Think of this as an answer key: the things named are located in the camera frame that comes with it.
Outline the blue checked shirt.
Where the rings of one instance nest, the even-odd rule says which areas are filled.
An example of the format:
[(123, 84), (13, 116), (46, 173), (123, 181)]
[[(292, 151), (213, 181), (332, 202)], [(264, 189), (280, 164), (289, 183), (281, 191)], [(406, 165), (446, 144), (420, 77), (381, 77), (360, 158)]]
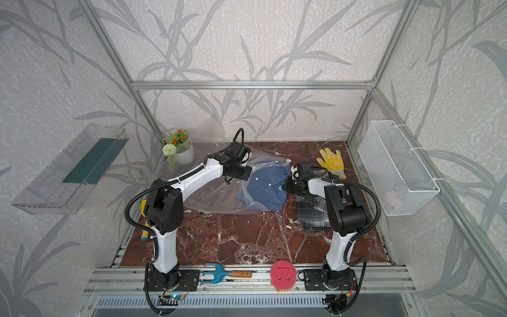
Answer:
[(283, 185), (289, 176), (286, 161), (256, 162), (248, 180), (240, 182), (236, 198), (250, 210), (281, 211), (288, 197)]

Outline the clear plastic vacuum bag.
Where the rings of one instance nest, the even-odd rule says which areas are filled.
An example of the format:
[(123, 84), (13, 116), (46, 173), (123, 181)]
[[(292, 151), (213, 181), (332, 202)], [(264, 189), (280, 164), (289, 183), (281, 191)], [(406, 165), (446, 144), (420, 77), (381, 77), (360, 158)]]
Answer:
[[(251, 149), (251, 157), (247, 162), (250, 167), (256, 162), (278, 160), (288, 162), (290, 168), (291, 160), (286, 155), (269, 150), (266, 142), (248, 143), (246, 146)], [(223, 177), (213, 180), (190, 195), (184, 206), (204, 213), (242, 215), (266, 212), (247, 209), (236, 198), (240, 182), (241, 180), (233, 179), (227, 184)]]

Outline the black plaid shirt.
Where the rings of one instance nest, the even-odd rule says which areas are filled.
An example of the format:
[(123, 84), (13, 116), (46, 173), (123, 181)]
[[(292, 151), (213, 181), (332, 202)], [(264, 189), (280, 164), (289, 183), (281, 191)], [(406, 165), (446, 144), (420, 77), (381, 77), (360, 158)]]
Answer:
[(332, 230), (326, 200), (317, 195), (297, 196), (297, 219), (306, 232)]

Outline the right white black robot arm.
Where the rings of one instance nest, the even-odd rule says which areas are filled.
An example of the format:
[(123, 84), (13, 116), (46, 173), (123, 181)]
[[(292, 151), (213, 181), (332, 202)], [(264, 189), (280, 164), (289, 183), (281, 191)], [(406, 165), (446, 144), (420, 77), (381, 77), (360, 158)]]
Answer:
[(354, 263), (350, 257), (356, 240), (370, 232), (380, 220), (382, 206), (378, 196), (362, 184), (319, 176), (309, 162), (290, 167), (290, 176), (283, 189), (325, 199), (333, 237), (321, 276), (325, 285), (336, 288), (352, 271)]

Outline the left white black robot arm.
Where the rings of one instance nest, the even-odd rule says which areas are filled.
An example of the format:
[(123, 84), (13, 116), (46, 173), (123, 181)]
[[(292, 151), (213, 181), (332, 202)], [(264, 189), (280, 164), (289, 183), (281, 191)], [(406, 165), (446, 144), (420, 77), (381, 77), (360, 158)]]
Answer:
[[(132, 198), (124, 209), (125, 220), (147, 231), (153, 239), (153, 260), (147, 264), (149, 273), (166, 288), (180, 279), (176, 254), (176, 234), (184, 220), (184, 202), (208, 183), (225, 178), (228, 184), (237, 179), (247, 181), (252, 168), (247, 165), (251, 149), (244, 143), (244, 130), (238, 129), (231, 143), (218, 152), (207, 155), (202, 164), (170, 180), (158, 179), (152, 187)], [(144, 213), (148, 225), (141, 225), (130, 215), (134, 203), (147, 197)]]

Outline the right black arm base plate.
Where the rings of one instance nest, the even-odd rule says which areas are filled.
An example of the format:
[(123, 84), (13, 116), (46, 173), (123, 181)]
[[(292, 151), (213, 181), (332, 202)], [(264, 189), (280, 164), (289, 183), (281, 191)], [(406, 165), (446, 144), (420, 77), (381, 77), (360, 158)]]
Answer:
[(301, 271), (306, 291), (343, 291), (357, 290), (358, 281), (351, 268), (342, 271), (330, 271), (327, 268), (304, 269)]

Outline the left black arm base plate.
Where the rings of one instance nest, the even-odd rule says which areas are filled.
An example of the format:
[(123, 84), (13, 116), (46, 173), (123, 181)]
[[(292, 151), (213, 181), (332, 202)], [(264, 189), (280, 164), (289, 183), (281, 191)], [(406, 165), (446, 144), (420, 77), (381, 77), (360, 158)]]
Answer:
[(158, 273), (149, 269), (145, 276), (144, 291), (197, 291), (199, 283), (199, 270), (180, 270), (178, 273), (170, 273), (165, 281), (158, 278)]

